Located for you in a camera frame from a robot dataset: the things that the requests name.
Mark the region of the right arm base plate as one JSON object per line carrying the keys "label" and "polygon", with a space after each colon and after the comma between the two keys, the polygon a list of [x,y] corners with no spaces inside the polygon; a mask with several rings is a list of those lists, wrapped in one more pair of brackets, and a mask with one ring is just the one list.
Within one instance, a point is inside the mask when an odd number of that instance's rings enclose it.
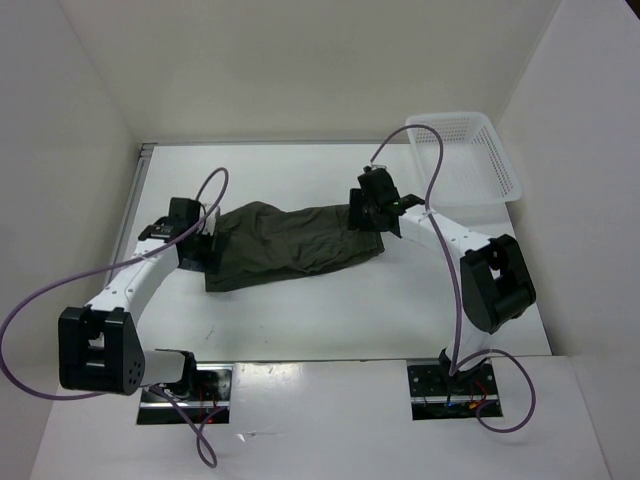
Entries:
{"label": "right arm base plate", "polygon": [[419,420],[502,417],[497,384],[490,364],[484,363],[452,379],[437,362],[407,366],[412,418]]}

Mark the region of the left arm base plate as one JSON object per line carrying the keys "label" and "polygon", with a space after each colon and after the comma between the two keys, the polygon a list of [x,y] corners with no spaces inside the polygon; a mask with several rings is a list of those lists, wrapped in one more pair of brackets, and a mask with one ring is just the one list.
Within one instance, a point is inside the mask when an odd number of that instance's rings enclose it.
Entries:
{"label": "left arm base plate", "polygon": [[[160,390],[173,400],[196,425],[228,424],[233,367],[200,365],[189,387],[161,385]],[[141,426],[186,424],[184,418],[162,395],[141,393],[136,424]]]}

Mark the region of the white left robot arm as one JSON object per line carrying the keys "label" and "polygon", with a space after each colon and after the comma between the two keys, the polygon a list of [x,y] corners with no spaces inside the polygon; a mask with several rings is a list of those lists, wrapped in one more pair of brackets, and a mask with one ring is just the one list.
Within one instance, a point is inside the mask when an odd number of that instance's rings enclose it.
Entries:
{"label": "white left robot arm", "polygon": [[167,216],[147,226],[134,254],[102,292],[58,319],[59,381],[67,390],[131,395],[164,385],[175,398],[196,394],[193,353],[143,349],[137,325],[164,280],[175,270],[204,267],[220,208],[174,198]]}

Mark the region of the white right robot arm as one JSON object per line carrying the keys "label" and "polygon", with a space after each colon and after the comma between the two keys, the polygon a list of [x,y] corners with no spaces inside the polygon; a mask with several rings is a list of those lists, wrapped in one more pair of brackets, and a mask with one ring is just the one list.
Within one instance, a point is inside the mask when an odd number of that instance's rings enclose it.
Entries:
{"label": "white right robot arm", "polygon": [[460,393],[491,351],[491,337],[536,302],[536,291],[517,240],[490,237],[427,208],[414,194],[401,196],[383,168],[366,167],[350,190],[348,227],[390,232],[444,256],[454,290],[454,337],[438,361],[440,385]]}

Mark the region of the olive green shorts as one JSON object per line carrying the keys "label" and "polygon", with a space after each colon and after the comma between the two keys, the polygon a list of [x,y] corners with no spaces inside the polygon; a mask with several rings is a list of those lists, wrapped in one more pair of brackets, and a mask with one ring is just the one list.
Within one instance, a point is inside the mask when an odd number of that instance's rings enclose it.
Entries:
{"label": "olive green shorts", "polygon": [[348,228],[346,205],[282,211],[251,202],[218,217],[205,290],[226,293],[334,273],[385,251],[377,232]]}

